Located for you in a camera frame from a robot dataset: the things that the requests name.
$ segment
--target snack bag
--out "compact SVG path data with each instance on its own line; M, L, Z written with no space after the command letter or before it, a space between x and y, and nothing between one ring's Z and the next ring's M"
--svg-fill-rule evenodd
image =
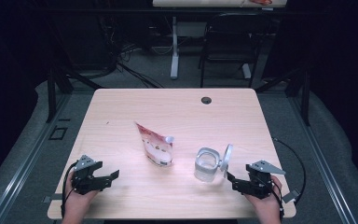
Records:
M138 123L136 125L142 136L147 158L159 166L171 165L173 137L154 133Z

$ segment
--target round black hole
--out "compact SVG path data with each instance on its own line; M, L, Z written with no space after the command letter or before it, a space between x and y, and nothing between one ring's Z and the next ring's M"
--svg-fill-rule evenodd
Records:
M212 102L212 99L210 97L208 97L208 96L204 96L204 97L201 98L201 101L202 101L203 104L208 105L208 104L210 104Z

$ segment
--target human hand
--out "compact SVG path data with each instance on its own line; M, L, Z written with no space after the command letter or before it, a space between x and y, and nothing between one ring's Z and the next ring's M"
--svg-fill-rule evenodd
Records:
M281 182L274 175L271 176L271 180L274 183L272 190L274 190L277 195L280 195L280 189L282 189ZM245 194L245 197L254 206L258 219L262 224L281 223L280 206L272 193L264 199L258 199L248 194Z
M65 202L65 216L62 224L81 223L86 213L89 211L92 199L98 194L98 190L92 190L85 195L81 195L72 190L72 177L74 172L68 175L65 183L65 196L68 199Z

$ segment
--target gray carpet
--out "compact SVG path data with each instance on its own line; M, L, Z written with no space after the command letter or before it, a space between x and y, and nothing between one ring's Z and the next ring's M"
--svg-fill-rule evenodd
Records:
M176 80L171 80L169 77L170 53L161 55L136 50L125 64L135 71L148 74L165 88L197 88L200 84L200 70L197 69L198 56L194 53L194 49L186 50L187 48L182 48L179 78ZM257 71L255 87L263 84L259 78L261 73L262 66ZM89 87L79 81L72 81L76 90L69 96L60 95L58 92L59 114L49 125L45 123L48 117L47 84L43 83L37 88L39 102L33 116L0 169L0 204L8 202L6 208L0 207L0 221L3 223L53 223L47 217L49 204L45 197L51 196L56 189L93 93ZM120 72L120 69L109 76L94 78L93 81L107 88L145 87L135 77ZM294 104L296 99L286 98L282 92L283 88L284 84L275 87L272 91L258 94L271 136L292 147L307 170L307 187L296 206L297 214L293 218L285 219L283 223L345 223L332 199L330 188L325 184L324 176L312 152L312 144L298 118L296 104ZM54 127L67 130L62 140L48 140ZM353 218L358 223L358 174L351 163L351 145L337 122L314 95L310 98L310 128L334 174L339 189L342 190L340 193L345 197ZM282 144L276 143L275 146L282 168L287 173L286 179L290 188L301 189L303 174L297 158ZM11 201L2 201L13 177L36 147L39 148L39 153L34 155L35 163L29 167L31 172L25 174L24 183L19 185L21 190ZM85 223L103 223L103 221L85 220ZM257 220L242 219L239 223L257 223Z

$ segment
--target chair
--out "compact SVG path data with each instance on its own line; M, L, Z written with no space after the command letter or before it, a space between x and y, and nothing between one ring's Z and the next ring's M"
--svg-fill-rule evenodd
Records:
M199 69L203 87L205 62L245 63L253 65L249 80L252 86L258 55L269 30L270 19L264 15L223 13L212 17L205 26Z

